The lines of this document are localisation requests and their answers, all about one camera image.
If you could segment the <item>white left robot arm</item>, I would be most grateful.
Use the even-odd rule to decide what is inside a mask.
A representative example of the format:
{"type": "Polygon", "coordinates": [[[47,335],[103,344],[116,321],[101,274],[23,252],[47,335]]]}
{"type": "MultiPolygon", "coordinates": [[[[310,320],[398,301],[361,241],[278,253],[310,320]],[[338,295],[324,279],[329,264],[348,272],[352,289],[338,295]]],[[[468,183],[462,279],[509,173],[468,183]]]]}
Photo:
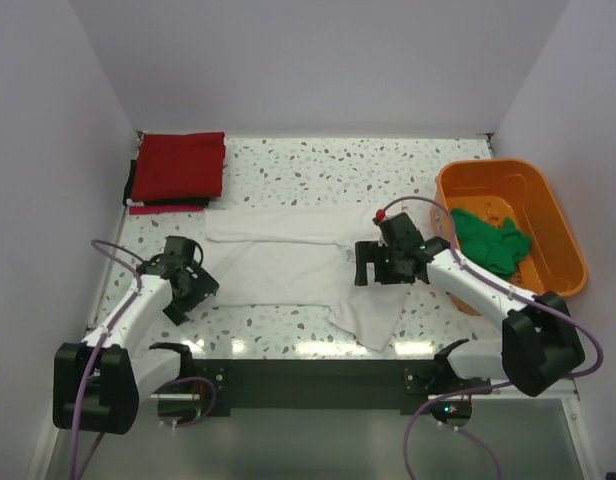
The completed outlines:
{"type": "Polygon", "coordinates": [[[121,302],[78,343],[65,343],[54,357],[52,419],[64,430],[125,434],[140,403],[162,386],[188,390],[195,380],[190,348],[157,342],[137,349],[151,324],[168,319],[179,326],[218,282],[203,268],[201,245],[169,236],[162,252],[132,269],[121,302]]]}

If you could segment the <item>white t shirt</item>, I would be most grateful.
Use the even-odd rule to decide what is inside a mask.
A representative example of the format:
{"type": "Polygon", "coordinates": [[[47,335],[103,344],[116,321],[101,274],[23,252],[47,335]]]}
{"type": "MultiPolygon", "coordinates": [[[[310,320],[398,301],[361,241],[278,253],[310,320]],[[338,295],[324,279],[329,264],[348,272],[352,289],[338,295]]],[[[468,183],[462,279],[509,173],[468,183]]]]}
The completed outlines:
{"type": "Polygon", "coordinates": [[[362,204],[205,211],[203,264],[219,284],[211,305],[326,307],[332,324],[383,350],[408,288],[354,283],[355,243],[379,237],[374,214],[362,204]]]}

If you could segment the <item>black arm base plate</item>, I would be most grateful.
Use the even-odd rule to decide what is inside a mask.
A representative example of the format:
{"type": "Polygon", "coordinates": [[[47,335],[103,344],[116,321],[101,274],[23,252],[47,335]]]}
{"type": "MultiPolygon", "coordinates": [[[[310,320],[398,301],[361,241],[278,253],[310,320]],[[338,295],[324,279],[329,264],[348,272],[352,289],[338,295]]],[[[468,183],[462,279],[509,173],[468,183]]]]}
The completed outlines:
{"type": "Polygon", "coordinates": [[[197,360],[197,382],[163,387],[152,396],[163,420],[198,413],[227,417],[234,409],[397,410],[414,413],[430,396],[484,387],[462,380],[434,360],[197,360]]]}

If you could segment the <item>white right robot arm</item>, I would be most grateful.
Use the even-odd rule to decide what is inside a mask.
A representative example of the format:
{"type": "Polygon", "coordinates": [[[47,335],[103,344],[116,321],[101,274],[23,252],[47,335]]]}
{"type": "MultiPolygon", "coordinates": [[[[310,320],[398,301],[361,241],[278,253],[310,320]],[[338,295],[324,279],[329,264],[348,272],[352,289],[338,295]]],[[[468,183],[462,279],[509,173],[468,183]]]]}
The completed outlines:
{"type": "Polygon", "coordinates": [[[585,353],[567,304],[552,291],[518,289],[477,266],[442,237],[424,239],[406,213],[373,218],[376,241],[355,245],[355,284],[437,286],[470,305],[500,331],[497,340],[461,339],[439,351],[433,379],[447,393],[468,380],[507,380],[536,397],[583,364],[585,353]]]}

